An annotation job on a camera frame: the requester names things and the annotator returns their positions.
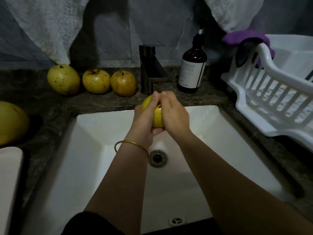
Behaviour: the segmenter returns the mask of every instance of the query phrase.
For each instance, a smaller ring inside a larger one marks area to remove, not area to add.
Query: ceramic sink basin
[[[190,127],[230,165],[282,201],[294,199],[290,184],[248,136],[217,106],[186,107]],[[104,177],[114,144],[128,132],[133,110],[78,115],[67,130],[24,223],[22,234],[59,235],[81,212]],[[166,153],[165,166],[148,165],[141,233],[212,217],[205,197],[181,150],[167,132],[152,150]]]

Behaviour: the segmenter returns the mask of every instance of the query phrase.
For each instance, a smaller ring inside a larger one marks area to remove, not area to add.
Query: black sleeve
[[[65,226],[61,235],[124,235],[104,217],[91,212],[76,214]]]

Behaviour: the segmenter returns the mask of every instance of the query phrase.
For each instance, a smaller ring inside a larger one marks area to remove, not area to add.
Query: hanging towel
[[[272,59],[275,56],[275,50],[270,47],[269,38],[256,30],[238,30],[229,33],[223,37],[223,41],[231,47],[238,47],[235,55],[236,67],[241,67],[247,61],[250,49],[259,43],[265,43],[271,53]],[[261,60],[257,61],[256,67],[259,68]]]
[[[264,0],[205,0],[212,16],[226,33],[246,30]]]
[[[89,0],[6,0],[29,38],[57,64],[70,64],[69,48],[83,25]]]

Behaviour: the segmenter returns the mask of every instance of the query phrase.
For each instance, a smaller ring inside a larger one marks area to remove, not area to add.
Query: bottle label
[[[186,88],[197,88],[200,86],[205,63],[192,63],[182,60],[178,84]]]

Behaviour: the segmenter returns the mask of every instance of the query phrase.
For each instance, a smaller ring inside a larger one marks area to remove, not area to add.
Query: bracelet
[[[115,150],[116,153],[117,153],[116,146],[117,146],[119,143],[121,143],[121,142],[129,142],[129,143],[132,143],[132,144],[135,144],[135,145],[141,147],[143,150],[145,150],[145,152],[147,153],[148,159],[149,159],[148,150],[146,150],[146,149],[145,149],[143,146],[141,146],[140,144],[138,144],[138,143],[136,143],[136,142],[128,141],[128,140],[119,141],[119,142],[117,142],[117,143],[114,145],[114,150]]]

